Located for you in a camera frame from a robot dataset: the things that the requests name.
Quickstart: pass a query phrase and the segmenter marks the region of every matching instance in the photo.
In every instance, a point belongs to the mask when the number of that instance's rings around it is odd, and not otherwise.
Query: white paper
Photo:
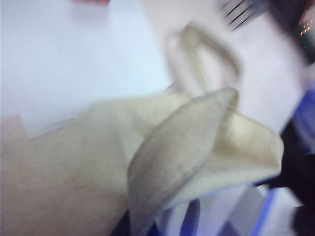
[[[1,1],[1,79],[29,137],[65,124],[93,101],[170,85],[135,0]]]

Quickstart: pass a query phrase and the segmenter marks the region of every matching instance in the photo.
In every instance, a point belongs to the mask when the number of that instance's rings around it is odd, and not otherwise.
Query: white surface
[[[291,228],[294,208],[302,206],[288,188],[276,189],[267,218],[258,236],[295,236]]]
[[[95,100],[170,85],[136,0],[113,0],[108,6],[3,0],[1,26],[1,79],[8,87],[1,111],[11,115],[16,103],[30,137],[60,127],[56,123]]]

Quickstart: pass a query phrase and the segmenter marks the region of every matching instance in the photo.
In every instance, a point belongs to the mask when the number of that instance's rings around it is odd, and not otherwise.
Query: blue object
[[[315,153],[315,81],[303,97],[293,116],[293,124],[306,154]]]

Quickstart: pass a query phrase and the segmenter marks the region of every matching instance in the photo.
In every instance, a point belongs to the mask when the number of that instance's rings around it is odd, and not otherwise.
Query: cloth
[[[233,111],[236,102],[230,88],[101,102],[62,130],[7,148],[1,232],[109,235],[129,208],[132,235],[145,235],[164,209],[277,175],[281,139]]]

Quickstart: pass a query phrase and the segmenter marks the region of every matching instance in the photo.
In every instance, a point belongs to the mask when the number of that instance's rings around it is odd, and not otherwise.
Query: dark object
[[[127,211],[119,221],[110,236],[130,236],[129,212]],[[160,236],[157,225],[154,223],[147,236]]]
[[[278,177],[260,184],[289,187],[309,212],[315,213],[315,155],[305,155],[293,124],[281,135],[284,143],[282,169]]]
[[[268,0],[269,9],[280,26],[290,33],[310,63],[315,61],[315,40],[312,37],[315,19],[314,0]]]
[[[199,199],[193,200],[189,203],[186,211],[180,236],[194,236],[197,233],[198,222],[200,215],[200,201]]]
[[[309,212],[305,206],[296,207],[292,228],[297,236],[314,236],[315,214]]]

